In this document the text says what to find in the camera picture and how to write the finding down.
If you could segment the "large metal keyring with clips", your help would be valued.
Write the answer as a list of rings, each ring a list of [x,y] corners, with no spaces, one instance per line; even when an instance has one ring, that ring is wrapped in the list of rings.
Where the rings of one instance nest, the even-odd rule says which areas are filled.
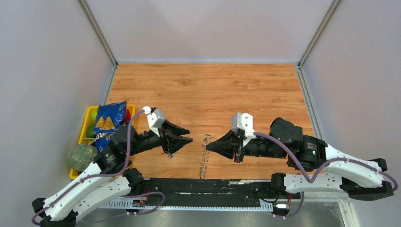
[[[209,151],[207,151],[206,146],[209,144],[210,139],[212,136],[210,134],[204,134],[203,138],[203,154],[202,154],[202,163],[199,171],[199,178],[202,179],[206,175],[206,169],[207,169],[207,163],[208,163],[208,158],[209,158]]]

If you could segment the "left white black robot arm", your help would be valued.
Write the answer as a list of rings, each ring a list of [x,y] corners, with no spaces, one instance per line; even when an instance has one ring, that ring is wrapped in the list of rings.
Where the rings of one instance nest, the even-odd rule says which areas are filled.
[[[131,123],[123,124],[111,136],[111,142],[59,192],[32,202],[32,223],[40,227],[73,227],[87,214],[108,201],[131,193],[144,192],[142,174],[129,168],[132,155],[161,147],[172,155],[191,143],[188,129],[168,120],[150,117],[149,131],[137,133]]]

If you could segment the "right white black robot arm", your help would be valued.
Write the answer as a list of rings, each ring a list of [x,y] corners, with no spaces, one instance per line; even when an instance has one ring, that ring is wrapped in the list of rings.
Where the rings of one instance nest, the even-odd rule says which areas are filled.
[[[207,151],[241,163],[245,156],[284,158],[298,175],[275,173],[270,191],[275,197],[302,192],[340,192],[360,201],[375,201],[393,196],[398,189],[387,174],[382,158],[362,160],[339,151],[324,140],[304,135],[303,129],[276,118],[269,133],[256,132],[252,117],[238,114],[231,130],[208,144]]]

